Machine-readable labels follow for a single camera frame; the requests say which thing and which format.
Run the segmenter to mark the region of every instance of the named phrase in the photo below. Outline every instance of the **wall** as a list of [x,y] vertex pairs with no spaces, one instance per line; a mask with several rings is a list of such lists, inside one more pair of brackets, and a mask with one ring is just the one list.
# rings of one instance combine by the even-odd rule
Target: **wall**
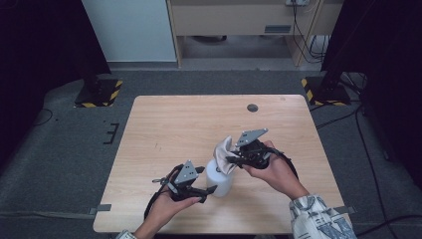
[[165,0],[83,0],[108,62],[176,62]]

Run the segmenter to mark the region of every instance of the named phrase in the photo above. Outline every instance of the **hand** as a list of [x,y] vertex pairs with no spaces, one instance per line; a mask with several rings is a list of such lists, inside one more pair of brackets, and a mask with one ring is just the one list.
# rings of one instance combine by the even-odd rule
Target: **hand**
[[173,201],[167,186],[163,188],[163,192],[157,197],[149,211],[148,216],[142,225],[137,228],[134,236],[138,239],[151,239],[153,236],[167,224],[174,215],[181,210],[199,202],[200,197],[190,197],[182,201]]
[[[275,148],[271,141],[264,142],[264,145]],[[270,156],[270,164],[265,169],[257,169],[249,165],[242,166],[251,176],[263,179],[292,200],[310,194],[295,177],[286,160],[273,153]]]

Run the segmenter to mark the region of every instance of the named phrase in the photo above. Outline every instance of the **wrist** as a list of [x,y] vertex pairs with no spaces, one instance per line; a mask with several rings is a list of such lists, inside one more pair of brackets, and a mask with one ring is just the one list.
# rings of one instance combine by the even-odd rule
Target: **wrist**
[[143,223],[136,229],[134,236],[137,239],[153,239],[154,235],[159,231],[159,227],[156,224],[151,223],[150,220],[145,220]]
[[301,187],[301,188],[295,189],[294,191],[290,192],[289,194],[286,193],[286,195],[288,197],[290,197],[290,199],[292,201],[294,201],[294,200],[296,200],[298,198],[301,198],[301,197],[304,197],[304,196],[308,196],[308,195],[310,195],[310,193],[304,187]]

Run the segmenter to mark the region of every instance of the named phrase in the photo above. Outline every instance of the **patterned sleeve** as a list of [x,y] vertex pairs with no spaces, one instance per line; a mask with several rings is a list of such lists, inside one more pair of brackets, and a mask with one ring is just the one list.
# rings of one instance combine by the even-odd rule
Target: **patterned sleeve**
[[127,230],[123,230],[122,232],[120,232],[115,239],[136,239],[136,237],[134,237],[130,232],[128,232]]
[[355,239],[350,224],[319,195],[300,197],[290,203],[292,230],[301,239]]

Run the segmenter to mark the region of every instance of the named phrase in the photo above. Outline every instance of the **power strip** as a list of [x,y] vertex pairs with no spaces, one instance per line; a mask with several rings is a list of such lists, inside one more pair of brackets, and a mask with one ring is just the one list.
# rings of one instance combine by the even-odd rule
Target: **power strip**
[[308,6],[311,0],[286,0],[286,6]]

